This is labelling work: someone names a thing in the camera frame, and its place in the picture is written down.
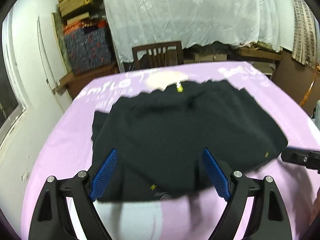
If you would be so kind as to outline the black hooded jacket yellow lining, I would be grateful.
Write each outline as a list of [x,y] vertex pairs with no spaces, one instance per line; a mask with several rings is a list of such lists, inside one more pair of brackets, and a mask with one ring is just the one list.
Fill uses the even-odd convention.
[[288,144],[277,123],[244,89],[228,81],[185,81],[165,90],[121,97],[92,124],[90,197],[102,202],[156,201],[210,187],[208,149],[233,170],[255,170]]

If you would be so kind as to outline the purple printed bed sheet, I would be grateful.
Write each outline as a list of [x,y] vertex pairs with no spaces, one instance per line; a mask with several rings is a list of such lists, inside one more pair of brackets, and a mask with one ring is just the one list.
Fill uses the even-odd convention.
[[[289,145],[319,149],[319,129],[310,116],[247,62],[186,64],[98,78],[72,102],[39,153],[24,196],[22,238],[29,236],[33,210],[46,179],[51,175],[58,179],[71,178],[90,167],[95,110],[108,112],[120,96],[164,89],[178,81],[223,79],[236,88],[246,89],[278,123]],[[97,210],[103,219],[116,220],[108,228],[116,239],[207,239],[224,207],[225,201],[214,189],[208,189],[195,197],[124,205],[100,204]]]

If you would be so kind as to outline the brown wooden side cabinet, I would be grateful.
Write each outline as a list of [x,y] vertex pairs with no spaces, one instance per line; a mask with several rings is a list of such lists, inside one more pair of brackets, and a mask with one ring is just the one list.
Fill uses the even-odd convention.
[[81,90],[92,80],[118,73],[119,69],[116,61],[111,62],[111,64],[109,65],[89,70],[80,75],[75,75],[73,72],[70,72],[59,80],[60,84],[53,91],[62,93],[65,90],[68,90],[71,98],[75,99],[75,97],[81,92]]

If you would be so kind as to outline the window with dark screen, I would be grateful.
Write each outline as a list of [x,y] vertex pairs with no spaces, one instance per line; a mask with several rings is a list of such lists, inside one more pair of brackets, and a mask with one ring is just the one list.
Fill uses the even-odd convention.
[[1,137],[4,137],[22,115],[25,107],[16,97],[5,64],[1,62]]

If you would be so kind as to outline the beige patterned curtain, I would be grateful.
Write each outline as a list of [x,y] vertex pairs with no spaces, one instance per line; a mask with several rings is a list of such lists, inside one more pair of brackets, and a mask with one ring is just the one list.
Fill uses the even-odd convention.
[[295,13],[295,31],[292,58],[302,65],[315,68],[317,37],[314,14],[304,0],[292,0]]

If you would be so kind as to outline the patterned fabric storage box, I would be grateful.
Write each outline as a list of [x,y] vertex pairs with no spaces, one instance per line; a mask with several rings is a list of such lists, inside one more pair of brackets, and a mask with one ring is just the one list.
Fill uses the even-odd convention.
[[65,36],[72,71],[80,75],[111,63],[110,39],[105,28],[76,29]]

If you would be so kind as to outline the dark wooden chair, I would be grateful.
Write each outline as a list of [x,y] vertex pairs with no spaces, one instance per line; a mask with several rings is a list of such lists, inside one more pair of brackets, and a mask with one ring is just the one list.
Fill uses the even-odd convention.
[[141,70],[142,61],[147,68],[171,67],[184,64],[181,41],[146,44],[132,48],[135,70]]

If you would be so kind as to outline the white lace cover cloth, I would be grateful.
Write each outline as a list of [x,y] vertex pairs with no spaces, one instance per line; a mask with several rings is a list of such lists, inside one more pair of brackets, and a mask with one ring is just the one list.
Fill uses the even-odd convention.
[[183,48],[221,42],[262,42],[278,51],[275,0],[103,0],[117,57],[132,62],[132,48],[180,41]]

